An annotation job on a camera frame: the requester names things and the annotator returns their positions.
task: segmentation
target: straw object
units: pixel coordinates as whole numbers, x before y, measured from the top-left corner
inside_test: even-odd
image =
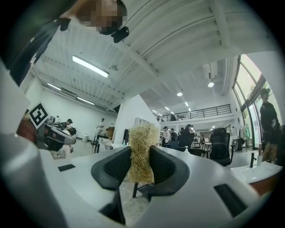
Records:
[[[150,166],[150,146],[159,138],[159,129],[155,125],[138,125],[129,132],[131,167],[128,173],[130,181],[153,183],[154,177]]]

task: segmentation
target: black jacket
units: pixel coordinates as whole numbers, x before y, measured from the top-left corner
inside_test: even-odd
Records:
[[[277,143],[280,124],[273,104],[263,102],[260,108],[260,115],[264,140],[270,143]]]

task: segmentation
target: white wall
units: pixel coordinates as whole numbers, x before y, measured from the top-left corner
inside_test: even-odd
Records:
[[[47,90],[42,91],[41,100],[52,116],[59,116],[62,122],[69,118],[72,119],[71,126],[78,129],[77,137],[79,138],[87,133],[89,139],[93,140],[95,127],[99,125],[102,118],[105,119],[105,129],[113,126],[111,123],[115,122],[115,116],[75,103]]]
[[[280,122],[285,123],[285,68],[283,57],[274,51],[251,53],[247,56],[254,62],[269,83],[281,114]]]
[[[159,122],[140,95],[127,98],[120,106],[114,131],[114,143],[121,144],[123,142],[125,129],[132,128],[137,117],[155,124],[160,129]]]
[[[43,92],[41,84],[41,81],[37,77],[34,77],[31,85],[29,86],[29,89],[25,93],[26,98],[30,101],[30,105],[28,106],[29,110],[41,100]]]

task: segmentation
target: person in black clothing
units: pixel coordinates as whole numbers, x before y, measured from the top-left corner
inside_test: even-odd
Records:
[[[174,114],[171,115],[170,121],[176,121],[176,118],[175,118],[175,115],[174,115]]]
[[[181,136],[181,132],[184,130],[184,127],[182,127],[180,129],[180,131],[178,132],[178,137],[177,137],[177,140],[179,141],[180,140],[180,136]]]
[[[275,163],[277,155],[277,145],[279,140],[279,121],[273,104],[268,102],[269,91],[261,90],[262,106],[260,108],[261,126],[263,129],[263,140],[266,146],[263,152],[263,161],[270,158],[271,163]]]
[[[171,141],[176,141],[177,140],[177,133],[174,131],[173,128],[171,128],[170,136],[171,136]]]
[[[20,85],[58,27],[61,31],[67,30],[71,19],[75,18],[83,26],[111,35],[121,27],[126,14],[126,6],[121,0],[34,1],[8,32],[1,58],[16,84]]]
[[[204,135],[201,135],[199,146],[204,145],[204,144],[205,144],[205,137]]]

